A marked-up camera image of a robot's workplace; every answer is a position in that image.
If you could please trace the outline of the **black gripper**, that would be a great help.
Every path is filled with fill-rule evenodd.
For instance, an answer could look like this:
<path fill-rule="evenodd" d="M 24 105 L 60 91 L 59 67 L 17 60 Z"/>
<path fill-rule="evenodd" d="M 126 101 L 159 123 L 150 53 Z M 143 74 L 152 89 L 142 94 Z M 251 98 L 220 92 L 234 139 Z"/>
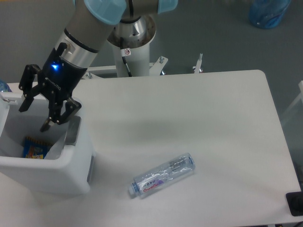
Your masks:
<path fill-rule="evenodd" d="M 71 96 L 86 70 L 66 61 L 55 49 L 51 51 L 42 70 L 36 64 L 26 65 L 18 86 L 24 96 L 19 111 L 27 111 L 38 94 L 33 89 L 37 76 L 39 93 L 49 100 L 49 114 L 40 131 L 49 130 L 52 124 L 67 123 L 82 107 Z"/>

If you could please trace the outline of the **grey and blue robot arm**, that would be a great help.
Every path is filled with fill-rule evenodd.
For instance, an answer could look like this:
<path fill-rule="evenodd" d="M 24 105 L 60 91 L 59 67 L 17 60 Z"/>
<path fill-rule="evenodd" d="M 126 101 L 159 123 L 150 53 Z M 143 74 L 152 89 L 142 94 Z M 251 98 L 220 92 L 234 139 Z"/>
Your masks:
<path fill-rule="evenodd" d="M 75 12 L 42 68 L 25 66 L 19 89 L 25 100 L 20 112 L 31 106 L 38 94 L 48 101 L 49 114 L 40 131 L 52 123 L 67 123 L 80 109 L 72 93 L 103 44 L 124 20 L 174 10 L 176 0 L 75 0 Z"/>

